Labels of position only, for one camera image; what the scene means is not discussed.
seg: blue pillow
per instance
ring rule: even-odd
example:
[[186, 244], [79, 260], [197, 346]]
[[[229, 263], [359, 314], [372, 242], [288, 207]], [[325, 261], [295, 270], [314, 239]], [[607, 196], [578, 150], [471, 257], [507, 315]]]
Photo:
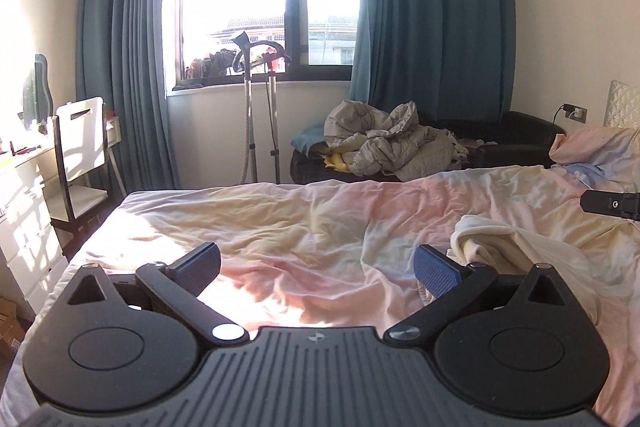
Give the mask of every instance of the blue pillow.
[[291, 140], [291, 146], [305, 156], [309, 156], [311, 147], [317, 143], [324, 143], [324, 120], [306, 127]]

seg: logo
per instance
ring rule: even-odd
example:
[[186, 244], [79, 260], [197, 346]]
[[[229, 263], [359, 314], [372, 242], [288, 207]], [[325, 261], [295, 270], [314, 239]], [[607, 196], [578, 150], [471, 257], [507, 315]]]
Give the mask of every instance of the logo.
[[316, 333], [309, 335], [308, 339], [313, 342], [313, 343], [318, 343], [318, 342], [322, 342], [324, 341], [326, 337], [324, 336], [323, 333], [320, 333], [320, 331], [316, 331]]

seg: cardboard box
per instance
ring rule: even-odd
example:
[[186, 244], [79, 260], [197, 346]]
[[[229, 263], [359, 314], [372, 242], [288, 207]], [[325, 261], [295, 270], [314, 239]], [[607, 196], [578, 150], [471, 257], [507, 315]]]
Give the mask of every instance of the cardboard box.
[[0, 299], [0, 357], [12, 359], [24, 340], [14, 303]]

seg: blue curtain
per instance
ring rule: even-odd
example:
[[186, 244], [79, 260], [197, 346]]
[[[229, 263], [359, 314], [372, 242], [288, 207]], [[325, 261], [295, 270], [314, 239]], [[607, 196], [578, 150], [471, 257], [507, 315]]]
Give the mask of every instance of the blue curtain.
[[361, 0], [353, 100], [431, 120], [497, 121], [509, 110], [515, 0]]
[[120, 119], [127, 192], [175, 188], [161, 35], [162, 0], [80, 0], [76, 94]]

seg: wall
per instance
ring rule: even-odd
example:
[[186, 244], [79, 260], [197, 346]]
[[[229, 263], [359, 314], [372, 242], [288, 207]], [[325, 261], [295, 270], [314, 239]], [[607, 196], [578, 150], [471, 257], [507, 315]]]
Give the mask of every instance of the wall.
[[516, 0], [516, 11], [513, 110], [550, 120], [574, 103], [601, 125], [610, 81], [640, 87], [640, 0]]
[[17, 86], [41, 53], [54, 105], [76, 99], [78, 0], [0, 0], [0, 89]]
[[[276, 89], [280, 171], [282, 182], [291, 183], [291, 139], [347, 98], [349, 83], [283, 82]], [[264, 84], [254, 84], [253, 99], [258, 180], [274, 182]], [[244, 86], [176, 91], [168, 103], [180, 188], [237, 184], [244, 159]]]

